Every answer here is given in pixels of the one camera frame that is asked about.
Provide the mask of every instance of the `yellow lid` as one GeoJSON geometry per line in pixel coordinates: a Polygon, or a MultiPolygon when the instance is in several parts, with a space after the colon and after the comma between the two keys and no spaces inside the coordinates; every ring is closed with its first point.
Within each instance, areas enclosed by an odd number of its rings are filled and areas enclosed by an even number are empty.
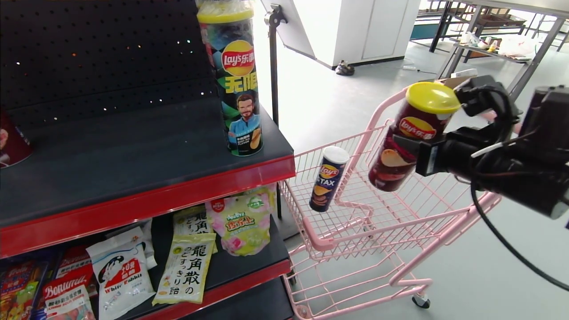
{"type": "Polygon", "coordinates": [[[454,113],[460,108],[459,99],[454,91],[444,84],[434,82],[417,82],[407,89],[407,102],[427,113],[454,113]]]}
{"type": "Polygon", "coordinates": [[[200,6],[197,20],[208,24],[231,23],[250,19],[253,15],[253,8],[247,1],[207,1],[200,6]]]}

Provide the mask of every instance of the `red shelf edge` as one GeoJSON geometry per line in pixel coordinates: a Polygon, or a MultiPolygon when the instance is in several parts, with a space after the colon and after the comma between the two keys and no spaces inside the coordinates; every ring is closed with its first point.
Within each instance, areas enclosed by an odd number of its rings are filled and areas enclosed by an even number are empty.
{"type": "Polygon", "coordinates": [[[0,229],[0,259],[153,218],[295,175],[294,156],[182,182],[0,229]]]}
{"type": "Polygon", "coordinates": [[[243,278],[234,280],[226,285],[208,290],[204,293],[201,305],[180,302],[151,314],[140,317],[139,320],[179,319],[203,308],[209,307],[238,293],[249,290],[254,286],[264,284],[290,271],[290,260],[283,260],[265,269],[253,272],[243,278]]]}

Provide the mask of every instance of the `lay's chips can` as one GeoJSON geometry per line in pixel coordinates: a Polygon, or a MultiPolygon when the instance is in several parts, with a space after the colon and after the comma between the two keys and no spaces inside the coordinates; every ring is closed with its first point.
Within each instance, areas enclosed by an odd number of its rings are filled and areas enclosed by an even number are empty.
{"type": "Polygon", "coordinates": [[[227,146],[246,156],[263,148],[249,1],[206,0],[197,14],[221,96],[227,146]]]}
{"type": "Polygon", "coordinates": [[[453,113],[460,108],[454,91],[443,84],[415,83],[407,89],[405,101],[389,126],[368,178],[376,188],[397,190],[415,168],[417,159],[393,140],[393,134],[429,140],[443,134],[453,113]]]}
{"type": "Polygon", "coordinates": [[[320,170],[308,203],[314,211],[328,211],[349,160],[350,155],[340,147],[329,146],[324,148],[320,170]]]}

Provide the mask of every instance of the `white cable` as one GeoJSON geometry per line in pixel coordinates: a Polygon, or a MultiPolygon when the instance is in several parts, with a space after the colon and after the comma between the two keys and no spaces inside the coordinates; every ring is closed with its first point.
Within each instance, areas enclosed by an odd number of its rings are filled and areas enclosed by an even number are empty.
{"type": "Polygon", "coordinates": [[[483,155],[483,154],[485,154],[485,153],[488,153],[488,152],[490,152],[490,151],[492,151],[492,150],[496,150],[496,149],[498,149],[498,148],[501,148],[501,147],[503,147],[503,146],[504,146],[504,142],[498,142],[498,143],[495,143],[495,144],[493,144],[493,145],[491,145],[491,146],[487,146],[486,148],[482,148],[482,149],[478,150],[477,152],[471,154],[470,156],[471,156],[472,158],[476,158],[476,157],[479,157],[479,156],[481,156],[481,155],[483,155]]]}

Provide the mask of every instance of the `white cabinet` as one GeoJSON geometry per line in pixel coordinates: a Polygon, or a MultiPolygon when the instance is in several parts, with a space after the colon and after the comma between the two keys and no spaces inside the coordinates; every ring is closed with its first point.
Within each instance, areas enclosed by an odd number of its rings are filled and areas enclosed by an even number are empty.
{"type": "Polygon", "coordinates": [[[294,0],[316,58],[326,65],[402,58],[420,0],[294,0]]]}
{"type": "Polygon", "coordinates": [[[406,9],[407,2],[405,1],[374,1],[369,29],[366,33],[363,59],[393,56],[406,9]]]}

